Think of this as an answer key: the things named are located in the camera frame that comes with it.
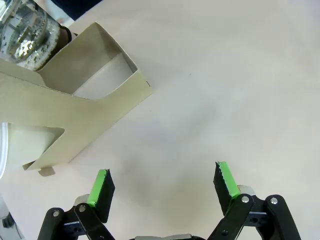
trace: glass jar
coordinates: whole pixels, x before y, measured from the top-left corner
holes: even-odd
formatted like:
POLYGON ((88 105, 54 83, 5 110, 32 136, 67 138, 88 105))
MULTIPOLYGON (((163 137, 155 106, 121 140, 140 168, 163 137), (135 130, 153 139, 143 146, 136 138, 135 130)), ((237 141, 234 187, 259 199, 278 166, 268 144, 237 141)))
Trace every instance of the glass jar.
POLYGON ((36 71, 68 44, 66 29, 33 0, 0 0, 2 59, 36 71))

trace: cardboard box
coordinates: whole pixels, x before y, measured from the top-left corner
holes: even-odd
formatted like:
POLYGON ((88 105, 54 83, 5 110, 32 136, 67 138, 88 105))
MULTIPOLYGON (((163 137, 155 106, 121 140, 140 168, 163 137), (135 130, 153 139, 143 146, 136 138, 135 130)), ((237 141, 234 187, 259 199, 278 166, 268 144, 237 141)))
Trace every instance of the cardboard box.
POLYGON ((38 159, 19 162, 28 170, 68 163, 151 93, 136 64, 98 23, 38 72, 0 62, 0 123, 62 133, 38 159))

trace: gray metal part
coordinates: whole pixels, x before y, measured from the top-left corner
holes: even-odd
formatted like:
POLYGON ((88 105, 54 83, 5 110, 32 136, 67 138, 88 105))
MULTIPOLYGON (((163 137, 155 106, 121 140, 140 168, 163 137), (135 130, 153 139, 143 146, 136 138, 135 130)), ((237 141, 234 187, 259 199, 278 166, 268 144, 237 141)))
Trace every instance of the gray metal part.
POLYGON ((166 237, 159 237, 159 236, 136 236, 135 240, 184 240, 184 239, 192 239, 191 234, 179 234, 179 235, 172 235, 166 237))

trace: beige cardboard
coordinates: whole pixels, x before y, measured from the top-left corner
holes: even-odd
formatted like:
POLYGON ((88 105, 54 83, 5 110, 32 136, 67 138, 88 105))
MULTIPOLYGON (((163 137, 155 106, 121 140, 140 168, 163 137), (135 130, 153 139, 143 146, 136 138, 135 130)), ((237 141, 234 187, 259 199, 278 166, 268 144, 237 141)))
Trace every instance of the beige cardboard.
POLYGON ((0 122, 64 129, 39 159, 24 166, 29 170, 71 161, 152 93, 135 63, 97 23, 38 73, 3 60, 0 66, 0 122), (99 99, 71 95, 120 53, 132 70, 123 84, 99 99))

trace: green tape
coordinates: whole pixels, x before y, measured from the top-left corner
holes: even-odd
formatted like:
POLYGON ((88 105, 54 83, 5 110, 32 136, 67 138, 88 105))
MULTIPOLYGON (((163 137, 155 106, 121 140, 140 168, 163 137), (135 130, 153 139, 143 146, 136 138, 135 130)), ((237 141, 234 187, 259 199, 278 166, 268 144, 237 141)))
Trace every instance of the green tape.
POLYGON ((235 199, 238 195, 240 195, 240 190, 236 184, 236 181, 234 180, 234 177, 231 174, 228 164, 225 161, 218 161, 217 163, 221 170, 229 195, 232 199, 235 199))
POLYGON ((99 199, 99 195, 100 195, 101 189, 104 185, 107 174, 108 174, 108 170, 104 169, 104 170, 100 170, 98 172, 98 175, 96 176, 95 182, 93 184, 91 193, 90 193, 88 201, 87 201, 87 203, 91 207, 96 207, 96 203, 99 199))

